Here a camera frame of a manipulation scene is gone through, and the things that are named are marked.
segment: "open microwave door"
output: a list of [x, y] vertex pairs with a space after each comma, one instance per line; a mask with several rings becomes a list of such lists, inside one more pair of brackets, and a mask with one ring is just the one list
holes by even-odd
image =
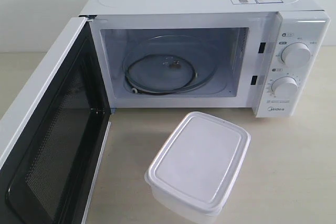
[[81, 223], [109, 115], [89, 24], [72, 18], [0, 121], [0, 223]]

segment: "microwave oven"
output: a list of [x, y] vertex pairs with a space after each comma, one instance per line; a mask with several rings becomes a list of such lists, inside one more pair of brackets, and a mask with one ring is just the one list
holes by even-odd
[[89, 0], [0, 121], [0, 223], [85, 223], [115, 108], [292, 115], [329, 22], [313, 0]]

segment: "timer knob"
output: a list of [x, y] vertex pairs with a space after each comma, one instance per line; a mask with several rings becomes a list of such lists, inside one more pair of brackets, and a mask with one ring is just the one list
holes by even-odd
[[288, 98], [295, 95], [298, 90], [299, 87], [292, 77], [282, 77], [272, 84], [272, 92], [277, 97]]
[[281, 55], [282, 61], [289, 68], [299, 68], [310, 61], [311, 52], [306, 44], [294, 43], [284, 49]]

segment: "wall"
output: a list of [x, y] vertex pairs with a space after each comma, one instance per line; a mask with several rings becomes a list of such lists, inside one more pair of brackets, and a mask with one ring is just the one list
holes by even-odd
[[[87, 0], [0, 0], [0, 52], [47, 51]], [[336, 19], [336, 0], [316, 0]], [[336, 45], [331, 24], [325, 45]]]

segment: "beige countertop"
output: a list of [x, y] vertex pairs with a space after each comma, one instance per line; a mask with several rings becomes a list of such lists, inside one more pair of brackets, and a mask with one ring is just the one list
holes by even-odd
[[[322, 48], [290, 118], [256, 119], [251, 109], [199, 110], [251, 134], [217, 224], [336, 223], [334, 55], [336, 47]], [[1, 117], [42, 55], [0, 57]], [[155, 201], [143, 179], [157, 151], [190, 111], [194, 110], [117, 109], [110, 118], [87, 224], [191, 224]]]

